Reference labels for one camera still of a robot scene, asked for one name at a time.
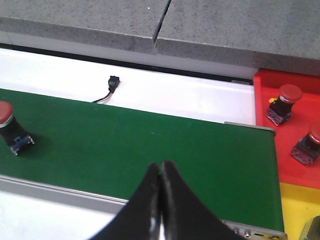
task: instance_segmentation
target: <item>white surface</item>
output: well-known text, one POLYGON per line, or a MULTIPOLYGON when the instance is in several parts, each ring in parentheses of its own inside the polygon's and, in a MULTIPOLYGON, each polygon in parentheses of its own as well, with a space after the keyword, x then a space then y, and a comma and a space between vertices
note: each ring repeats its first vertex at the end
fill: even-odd
POLYGON ((114 215, 0 190, 1 240, 85 240, 114 215))
POLYGON ((120 85, 109 105, 201 119, 255 124, 250 85, 0 49, 0 88, 92 102, 120 85))
MULTIPOLYGON (((254 89, 249 85, 0 49, 3 89, 91 102, 108 93, 110 75, 121 81, 110 105, 220 123, 255 124, 254 89)), ((107 213, 0 190, 0 240, 81 240, 108 219, 107 213)))

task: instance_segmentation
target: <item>red emergency stop button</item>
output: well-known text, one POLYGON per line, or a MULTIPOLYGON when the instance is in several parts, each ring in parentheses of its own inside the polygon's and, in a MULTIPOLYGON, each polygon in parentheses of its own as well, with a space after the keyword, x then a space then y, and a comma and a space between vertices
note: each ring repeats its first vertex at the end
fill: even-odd
POLYGON ((14 108, 9 102, 0 101, 0 124, 4 124, 11 117, 14 108))
POLYGON ((316 121, 310 126, 309 135, 311 135, 311 139, 320 144, 320 121, 316 121))
POLYGON ((280 96, 286 100, 295 102, 302 98, 303 92, 299 87, 292 84, 285 84, 279 88, 280 96))

